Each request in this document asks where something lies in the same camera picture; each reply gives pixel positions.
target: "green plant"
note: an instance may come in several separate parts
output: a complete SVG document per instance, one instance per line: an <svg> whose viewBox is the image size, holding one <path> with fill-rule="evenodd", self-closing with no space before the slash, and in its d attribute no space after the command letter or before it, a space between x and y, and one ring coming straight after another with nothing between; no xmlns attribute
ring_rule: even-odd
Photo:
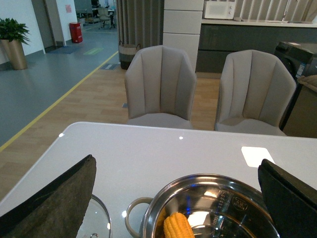
<svg viewBox="0 0 317 238"><path fill-rule="evenodd" d="M20 24L13 18L0 18L0 39L1 40L9 40L9 42L13 40L17 40L19 42L26 43L26 41L30 41L25 35L29 33L29 30L26 29L25 24Z"/></svg>

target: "doorway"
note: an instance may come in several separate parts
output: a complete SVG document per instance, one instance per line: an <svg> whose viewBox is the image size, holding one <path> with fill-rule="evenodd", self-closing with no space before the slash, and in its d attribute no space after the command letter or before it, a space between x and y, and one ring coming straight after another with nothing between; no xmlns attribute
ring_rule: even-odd
<svg viewBox="0 0 317 238"><path fill-rule="evenodd" d="M32 0L36 21L39 26L41 38L45 52L48 53L57 48L53 35L53 30L48 14L48 8L45 0Z"/></svg>

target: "dark gray cabinet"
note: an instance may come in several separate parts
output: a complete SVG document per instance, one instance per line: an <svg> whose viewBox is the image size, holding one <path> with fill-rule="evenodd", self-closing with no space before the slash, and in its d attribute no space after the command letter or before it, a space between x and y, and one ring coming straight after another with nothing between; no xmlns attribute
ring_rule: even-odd
<svg viewBox="0 0 317 238"><path fill-rule="evenodd" d="M317 28L202 24L196 71L221 73L229 53L253 49L274 54L281 41L317 43Z"/></svg>

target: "table surface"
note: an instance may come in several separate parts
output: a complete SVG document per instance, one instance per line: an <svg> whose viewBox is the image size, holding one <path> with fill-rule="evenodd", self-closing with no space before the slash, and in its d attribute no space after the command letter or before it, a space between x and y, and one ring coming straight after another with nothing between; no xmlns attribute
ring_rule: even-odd
<svg viewBox="0 0 317 238"><path fill-rule="evenodd" d="M242 146L266 148L278 166L317 188L317 139L77 122L0 202L0 216L92 154L97 161L93 194L109 211L112 237L131 237L122 212L134 199L154 197L182 176L219 174L260 190L258 170L247 165ZM137 231L146 208L138 205L130 215Z"/></svg>

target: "chair backrest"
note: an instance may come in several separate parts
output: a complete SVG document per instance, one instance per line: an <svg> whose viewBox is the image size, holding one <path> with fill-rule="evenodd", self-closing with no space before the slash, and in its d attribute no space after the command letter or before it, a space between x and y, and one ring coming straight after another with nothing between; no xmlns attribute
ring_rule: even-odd
<svg viewBox="0 0 317 238"><path fill-rule="evenodd" d="M125 74L129 118L169 113L189 120L196 83L184 50L166 46L139 50Z"/></svg>
<svg viewBox="0 0 317 238"><path fill-rule="evenodd" d="M98 7L99 18L109 18L108 8Z"/></svg>
<svg viewBox="0 0 317 238"><path fill-rule="evenodd" d="M276 56L255 50L231 53L220 80L216 122L243 117L278 126L295 88Z"/></svg>

